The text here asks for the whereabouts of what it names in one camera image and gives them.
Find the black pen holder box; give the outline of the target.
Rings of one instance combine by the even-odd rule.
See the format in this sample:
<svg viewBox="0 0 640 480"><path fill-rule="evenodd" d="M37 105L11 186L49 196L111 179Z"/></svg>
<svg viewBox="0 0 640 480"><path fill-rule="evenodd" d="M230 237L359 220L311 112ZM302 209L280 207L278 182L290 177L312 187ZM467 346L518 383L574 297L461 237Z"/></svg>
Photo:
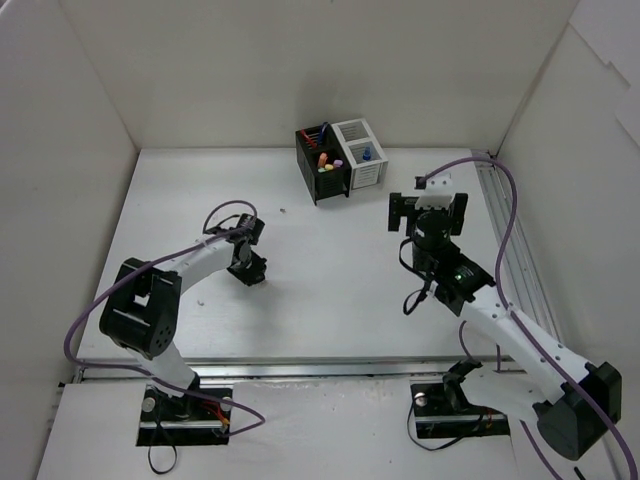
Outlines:
<svg viewBox="0 0 640 480"><path fill-rule="evenodd" d="M314 204L350 195L351 167L328 123L295 132L296 159Z"/></svg>

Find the white pen holder box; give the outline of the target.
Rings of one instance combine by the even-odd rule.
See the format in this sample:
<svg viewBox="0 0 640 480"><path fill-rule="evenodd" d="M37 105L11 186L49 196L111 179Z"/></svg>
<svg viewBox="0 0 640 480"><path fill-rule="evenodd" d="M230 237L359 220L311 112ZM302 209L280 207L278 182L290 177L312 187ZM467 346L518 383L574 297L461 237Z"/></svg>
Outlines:
<svg viewBox="0 0 640 480"><path fill-rule="evenodd" d="M384 183L388 158L364 118L332 123L331 127L351 167L351 191Z"/></svg>

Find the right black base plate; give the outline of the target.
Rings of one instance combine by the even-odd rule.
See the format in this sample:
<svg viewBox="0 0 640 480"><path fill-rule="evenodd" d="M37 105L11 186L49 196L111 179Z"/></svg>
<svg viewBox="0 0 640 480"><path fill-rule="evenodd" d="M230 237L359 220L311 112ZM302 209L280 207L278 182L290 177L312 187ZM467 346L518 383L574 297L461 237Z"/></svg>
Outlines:
<svg viewBox="0 0 640 480"><path fill-rule="evenodd" d="M431 450L448 448L462 440L509 437L507 417L483 406L454 407L442 383L412 383L408 425L411 436L426 441Z"/></svg>

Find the aluminium front rail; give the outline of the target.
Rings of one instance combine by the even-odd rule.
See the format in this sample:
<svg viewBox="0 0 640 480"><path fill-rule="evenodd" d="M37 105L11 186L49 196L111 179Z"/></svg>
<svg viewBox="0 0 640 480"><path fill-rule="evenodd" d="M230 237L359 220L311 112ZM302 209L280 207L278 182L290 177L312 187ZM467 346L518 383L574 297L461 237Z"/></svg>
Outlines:
<svg viewBox="0 0 640 480"><path fill-rule="evenodd" d="M346 377L429 376L442 374L461 361L457 357L291 358L197 361L191 368L203 379L216 381Z"/></svg>

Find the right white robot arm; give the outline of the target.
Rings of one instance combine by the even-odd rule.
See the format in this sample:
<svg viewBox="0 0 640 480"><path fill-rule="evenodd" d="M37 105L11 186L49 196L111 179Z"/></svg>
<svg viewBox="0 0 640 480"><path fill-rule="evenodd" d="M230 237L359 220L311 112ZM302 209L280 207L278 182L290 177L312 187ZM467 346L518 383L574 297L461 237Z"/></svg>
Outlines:
<svg viewBox="0 0 640 480"><path fill-rule="evenodd" d="M498 374L478 360L457 362L443 378L445 405L464 412L486 406L537 427L560 456L579 460L621 418L622 377L608 362L588 361L557 342L499 295L495 279L453 243L468 197L392 193L388 228L404 230L412 261L406 268L459 319L488 336L526 372Z"/></svg>

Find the blue gel pen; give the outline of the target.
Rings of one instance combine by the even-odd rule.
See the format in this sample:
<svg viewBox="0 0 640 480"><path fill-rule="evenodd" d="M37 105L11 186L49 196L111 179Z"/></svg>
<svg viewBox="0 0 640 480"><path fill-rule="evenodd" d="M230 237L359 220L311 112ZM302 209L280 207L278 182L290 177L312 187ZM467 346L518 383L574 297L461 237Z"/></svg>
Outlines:
<svg viewBox="0 0 640 480"><path fill-rule="evenodd" d="M323 122L322 123L322 125L320 127L320 130L319 130L319 133L318 133L318 136L317 136L317 146L318 147L321 147L321 146L323 146L325 144L325 142L327 140L327 132L328 132L329 126L330 126L330 124L328 122Z"/></svg>

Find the red gel pen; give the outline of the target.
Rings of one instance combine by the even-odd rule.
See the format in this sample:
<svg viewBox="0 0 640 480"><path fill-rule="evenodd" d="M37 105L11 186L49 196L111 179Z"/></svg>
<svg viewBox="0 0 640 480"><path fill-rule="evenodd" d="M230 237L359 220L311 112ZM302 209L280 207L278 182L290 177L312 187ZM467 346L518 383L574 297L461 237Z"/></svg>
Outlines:
<svg viewBox="0 0 640 480"><path fill-rule="evenodd" d="M310 149L316 149L319 147L319 130L302 130L301 135Z"/></svg>

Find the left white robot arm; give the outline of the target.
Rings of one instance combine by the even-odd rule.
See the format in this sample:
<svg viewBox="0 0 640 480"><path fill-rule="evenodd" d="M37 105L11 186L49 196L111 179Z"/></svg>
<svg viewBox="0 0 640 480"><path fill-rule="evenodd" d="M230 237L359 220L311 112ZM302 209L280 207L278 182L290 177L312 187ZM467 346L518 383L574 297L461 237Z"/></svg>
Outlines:
<svg viewBox="0 0 640 480"><path fill-rule="evenodd" d="M174 337L181 296L214 273L226 271L245 286L265 280L266 259L254 247L265 223L249 214L235 227L215 225L194 249L132 278L109 295L99 329L128 351L153 377L164 396L164 408L175 418L191 418L199 409L199 377L186 364Z"/></svg>

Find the aluminium side rail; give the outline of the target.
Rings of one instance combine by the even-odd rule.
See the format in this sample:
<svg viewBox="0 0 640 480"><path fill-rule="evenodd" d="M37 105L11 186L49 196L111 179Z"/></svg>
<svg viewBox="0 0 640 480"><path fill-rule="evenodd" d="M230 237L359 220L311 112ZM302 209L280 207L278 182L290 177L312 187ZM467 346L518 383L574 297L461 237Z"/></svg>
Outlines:
<svg viewBox="0 0 640 480"><path fill-rule="evenodd" d="M551 336L561 339L561 333L554 321L518 218L520 195L518 190L514 193L512 188L516 182L509 179L507 173L496 165L497 161L488 152L472 150L471 153L483 158L483 161L476 163L476 172L498 246L502 245L512 217L513 206L516 206L515 217L501 262L503 271L501 278L504 289L508 291L507 296Z"/></svg>

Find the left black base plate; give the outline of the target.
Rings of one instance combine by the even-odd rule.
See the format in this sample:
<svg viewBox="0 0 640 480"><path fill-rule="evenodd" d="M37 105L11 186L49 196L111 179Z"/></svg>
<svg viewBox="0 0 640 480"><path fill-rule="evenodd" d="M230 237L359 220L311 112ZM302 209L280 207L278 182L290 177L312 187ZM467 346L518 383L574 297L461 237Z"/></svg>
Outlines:
<svg viewBox="0 0 640 480"><path fill-rule="evenodd" d="M149 384L141 403L136 446L227 445L231 410L212 400L171 397Z"/></svg>

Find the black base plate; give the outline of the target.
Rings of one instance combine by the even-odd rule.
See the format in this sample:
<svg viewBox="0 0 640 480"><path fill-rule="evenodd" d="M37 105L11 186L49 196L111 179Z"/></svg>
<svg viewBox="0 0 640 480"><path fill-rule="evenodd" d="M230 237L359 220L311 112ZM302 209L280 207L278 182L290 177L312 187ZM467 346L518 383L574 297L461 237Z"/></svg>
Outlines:
<svg viewBox="0 0 640 480"><path fill-rule="evenodd" d="M507 417L483 406L454 407L442 383L412 383L408 425L411 436L426 441L431 450L448 448L462 440L509 437Z"/></svg>
<svg viewBox="0 0 640 480"><path fill-rule="evenodd" d="M149 384L141 403L136 446L227 445L231 410L212 400L171 397Z"/></svg>

